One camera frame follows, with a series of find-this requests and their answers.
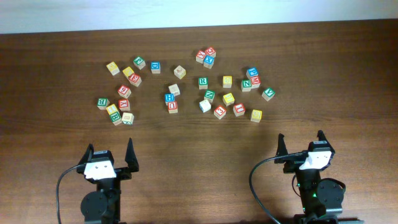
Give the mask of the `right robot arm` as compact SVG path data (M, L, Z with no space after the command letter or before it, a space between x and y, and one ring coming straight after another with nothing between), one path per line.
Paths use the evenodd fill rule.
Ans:
M303 213L294 216L295 223L338 223L337 216L343 212L345 184L320 177L320 172L330 166L335 150L323 131L317 132L317 138L306 151L289 154L284 135L278 136L276 163L284 165L285 174L295 174L303 207Z

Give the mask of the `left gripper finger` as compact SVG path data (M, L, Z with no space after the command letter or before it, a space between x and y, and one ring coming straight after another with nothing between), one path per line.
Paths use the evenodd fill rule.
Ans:
M129 138L126 155L125 155L125 162L129 168L130 172L139 172L139 163L137 161L136 154L134 152L134 146L132 138Z
M91 161L92 155L94 153L94 147L92 144L89 144L86 152L84 153L84 155L82 156L82 158L79 161L79 165L83 165L83 164L87 164L88 162Z

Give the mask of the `green R block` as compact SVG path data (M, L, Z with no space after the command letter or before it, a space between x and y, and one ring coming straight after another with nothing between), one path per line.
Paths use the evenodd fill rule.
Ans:
M198 79L198 87L200 90L206 90L208 88L208 78L200 77Z

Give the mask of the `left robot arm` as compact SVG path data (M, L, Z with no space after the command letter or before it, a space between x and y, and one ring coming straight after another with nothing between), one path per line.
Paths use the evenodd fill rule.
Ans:
M78 163L76 171L85 180L96 185L81 201L80 210L87 224L111 224L121 221L121 182L132 179L132 173L139 171L132 139L126 149L126 167L115 168L111 151L95 151L89 144Z

